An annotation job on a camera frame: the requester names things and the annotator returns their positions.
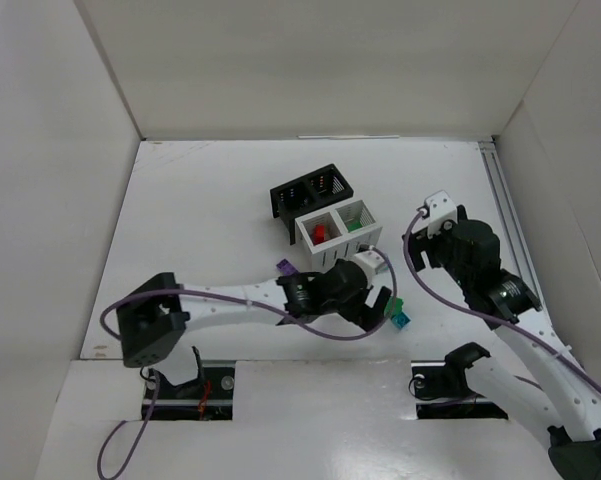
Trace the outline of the green rounded lego block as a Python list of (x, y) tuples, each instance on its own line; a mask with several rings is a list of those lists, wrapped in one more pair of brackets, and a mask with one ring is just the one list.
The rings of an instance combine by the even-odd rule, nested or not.
[(385, 316), (388, 318), (393, 318), (397, 315), (400, 315), (403, 311), (403, 300), (399, 297), (390, 298), (385, 309)]

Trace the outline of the red lego block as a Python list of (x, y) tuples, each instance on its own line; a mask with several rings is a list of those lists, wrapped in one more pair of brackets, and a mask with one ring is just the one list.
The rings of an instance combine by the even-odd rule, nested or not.
[(314, 227), (312, 236), (314, 245), (320, 245), (330, 239), (328, 227), (325, 224), (318, 224)]

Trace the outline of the green lego brick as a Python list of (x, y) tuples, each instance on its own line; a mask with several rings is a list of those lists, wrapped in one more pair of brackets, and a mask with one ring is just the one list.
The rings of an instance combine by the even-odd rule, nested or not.
[(345, 223), (345, 225), (346, 225), (347, 230), (349, 232), (353, 232), (353, 231), (356, 231), (356, 230), (359, 230), (359, 229), (362, 228), (361, 222), (359, 220), (356, 220), (356, 219), (352, 219), (350, 221), (347, 221)]

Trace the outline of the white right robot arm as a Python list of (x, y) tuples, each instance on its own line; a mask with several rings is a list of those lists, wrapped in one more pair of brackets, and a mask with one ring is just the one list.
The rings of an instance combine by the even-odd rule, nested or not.
[(558, 337), (533, 290), (502, 267), (493, 229), (468, 218), (443, 192), (426, 199), (414, 219), (425, 225), (410, 226), (403, 236), (412, 276), (425, 267), (443, 269), (464, 302), (438, 293), (433, 298), (483, 320), (535, 379), (525, 384), (494, 353), (470, 342), (444, 358), (448, 394), (476, 394), (493, 402), (547, 451), (561, 478), (601, 479), (601, 385)]

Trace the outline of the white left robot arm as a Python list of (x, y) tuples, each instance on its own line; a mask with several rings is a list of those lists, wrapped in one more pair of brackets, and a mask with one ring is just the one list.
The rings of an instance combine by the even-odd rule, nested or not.
[(111, 310), (118, 325), (123, 364), (156, 370), (180, 387), (199, 379), (200, 357), (188, 337), (206, 328), (294, 325), (314, 333), (312, 322), (336, 315), (360, 328), (358, 339), (375, 333), (396, 303), (393, 286), (375, 290), (384, 260), (366, 252), (339, 259), (326, 272), (299, 272), (261, 283), (233, 287), (187, 287), (164, 272), (117, 301)]

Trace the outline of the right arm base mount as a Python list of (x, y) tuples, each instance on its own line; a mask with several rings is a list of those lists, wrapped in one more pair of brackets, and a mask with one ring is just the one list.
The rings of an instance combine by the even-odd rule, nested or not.
[(444, 361), (412, 361), (408, 389), (418, 420), (498, 419), (509, 416), (470, 390)]

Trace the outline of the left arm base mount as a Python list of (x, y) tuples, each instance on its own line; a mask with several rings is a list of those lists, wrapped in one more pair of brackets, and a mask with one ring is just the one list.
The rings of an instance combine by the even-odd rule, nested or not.
[(181, 386), (171, 385), (159, 374), (160, 390), (151, 420), (160, 421), (230, 421), (236, 363), (204, 361), (203, 377)]

